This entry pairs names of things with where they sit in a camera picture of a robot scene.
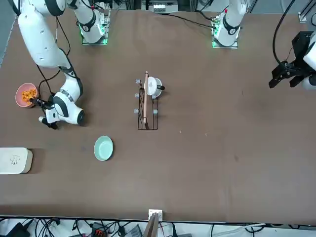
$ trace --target gray floor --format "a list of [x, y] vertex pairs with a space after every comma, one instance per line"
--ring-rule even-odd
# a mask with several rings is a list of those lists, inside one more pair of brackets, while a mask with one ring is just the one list
[[0, 66], [15, 14], [7, 0], [0, 1]]

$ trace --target brown table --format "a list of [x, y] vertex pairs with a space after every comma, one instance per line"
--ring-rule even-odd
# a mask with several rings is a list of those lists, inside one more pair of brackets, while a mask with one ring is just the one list
[[[82, 46], [74, 15], [60, 18], [87, 125], [54, 131], [39, 108], [15, 104], [19, 85], [42, 80], [16, 24], [0, 70], [0, 145], [30, 148], [34, 161], [28, 174], [0, 177], [1, 214], [146, 219], [154, 208], [166, 220], [315, 224], [316, 93], [268, 87], [280, 15], [246, 15], [238, 50], [212, 49], [209, 29], [145, 11], [113, 12], [109, 44]], [[280, 59], [303, 28], [286, 17]], [[133, 113], [146, 70], [166, 87], [151, 132]], [[93, 154], [101, 135], [115, 144], [107, 162]]]

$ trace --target white mug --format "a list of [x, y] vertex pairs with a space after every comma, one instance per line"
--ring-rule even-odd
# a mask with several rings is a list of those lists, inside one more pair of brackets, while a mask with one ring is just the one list
[[161, 80], [154, 77], [148, 77], [148, 89], [147, 94], [155, 98], [161, 95], [161, 92], [164, 90], [164, 86], [161, 83]]

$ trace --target mint green dish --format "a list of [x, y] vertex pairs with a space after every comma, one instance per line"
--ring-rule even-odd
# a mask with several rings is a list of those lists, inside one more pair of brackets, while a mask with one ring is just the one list
[[108, 160], [113, 153], [113, 142], [108, 136], [99, 137], [94, 144], [94, 155], [100, 161]]

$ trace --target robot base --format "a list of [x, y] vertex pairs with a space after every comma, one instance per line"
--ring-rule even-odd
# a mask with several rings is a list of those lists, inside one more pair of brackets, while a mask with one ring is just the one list
[[79, 26], [81, 37], [82, 37], [82, 45], [107, 45], [108, 44], [108, 37], [109, 37], [109, 27], [110, 27], [110, 16], [111, 16], [111, 10], [109, 10], [108, 14], [105, 14], [103, 12], [100, 13], [100, 22], [101, 22], [101, 27], [100, 30], [101, 32], [104, 32], [104, 36], [100, 38], [99, 41], [96, 43], [88, 43], [82, 34], [82, 29]]
[[211, 26], [215, 26], [216, 29], [212, 28], [212, 48], [233, 48], [233, 49], [238, 49], [238, 41], [236, 40], [231, 46], [223, 46], [221, 45], [216, 38], [214, 37], [217, 32], [218, 32], [218, 28], [221, 25], [221, 21], [219, 18], [216, 18], [214, 20], [211, 21]]

